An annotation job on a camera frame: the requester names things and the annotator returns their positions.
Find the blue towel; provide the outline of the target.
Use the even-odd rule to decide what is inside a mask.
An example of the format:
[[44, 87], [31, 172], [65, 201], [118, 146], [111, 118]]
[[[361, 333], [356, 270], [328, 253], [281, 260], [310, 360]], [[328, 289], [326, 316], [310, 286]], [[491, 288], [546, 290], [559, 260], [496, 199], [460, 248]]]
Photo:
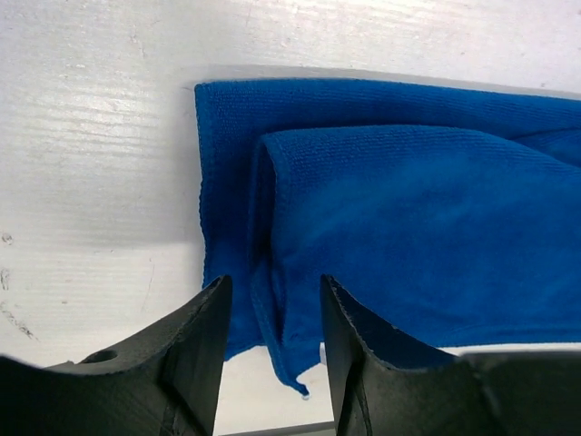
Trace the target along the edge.
[[320, 359], [320, 278], [435, 347], [580, 339], [580, 103], [355, 79], [194, 89], [226, 354]]

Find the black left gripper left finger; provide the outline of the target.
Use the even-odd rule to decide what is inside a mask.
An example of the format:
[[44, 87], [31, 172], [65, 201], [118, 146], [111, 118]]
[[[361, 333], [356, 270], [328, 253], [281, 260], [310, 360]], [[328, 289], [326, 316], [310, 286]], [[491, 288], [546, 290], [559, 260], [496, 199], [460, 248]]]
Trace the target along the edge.
[[211, 435], [231, 318], [221, 276], [184, 306], [78, 363], [1, 358], [4, 435]]

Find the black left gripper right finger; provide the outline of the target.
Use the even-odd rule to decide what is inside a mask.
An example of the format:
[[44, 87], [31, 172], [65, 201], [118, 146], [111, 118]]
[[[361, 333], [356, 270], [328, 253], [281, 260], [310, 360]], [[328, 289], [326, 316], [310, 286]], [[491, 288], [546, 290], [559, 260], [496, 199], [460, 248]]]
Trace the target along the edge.
[[580, 354], [461, 356], [397, 329], [333, 277], [320, 279], [339, 435], [577, 435]]

